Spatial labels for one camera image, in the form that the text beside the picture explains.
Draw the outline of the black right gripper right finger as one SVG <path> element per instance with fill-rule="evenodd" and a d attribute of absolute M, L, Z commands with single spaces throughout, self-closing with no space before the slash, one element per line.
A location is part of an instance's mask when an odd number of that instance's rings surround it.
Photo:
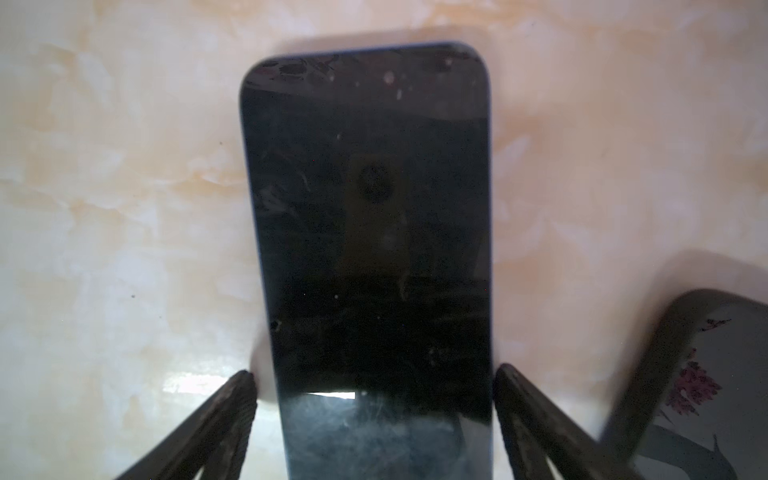
<path fill-rule="evenodd" d="M 638 479 L 518 369 L 503 363 L 493 379 L 493 402 L 516 479 Z"/>

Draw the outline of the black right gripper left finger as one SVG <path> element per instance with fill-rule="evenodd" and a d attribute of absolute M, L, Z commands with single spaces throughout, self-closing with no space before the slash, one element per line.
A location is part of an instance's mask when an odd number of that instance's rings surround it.
<path fill-rule="evenodd" d="M 255 418 L 254 376 L 241 370 L 121 479 L 238 479 Z"/>

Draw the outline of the dark smartphone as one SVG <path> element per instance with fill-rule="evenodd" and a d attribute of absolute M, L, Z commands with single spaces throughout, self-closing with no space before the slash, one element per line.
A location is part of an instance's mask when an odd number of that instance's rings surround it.
<path fill-rule="evenodd" d="M 482 57 L 272 57 L 240 114 L 289 477 L 490 478 Z"/>

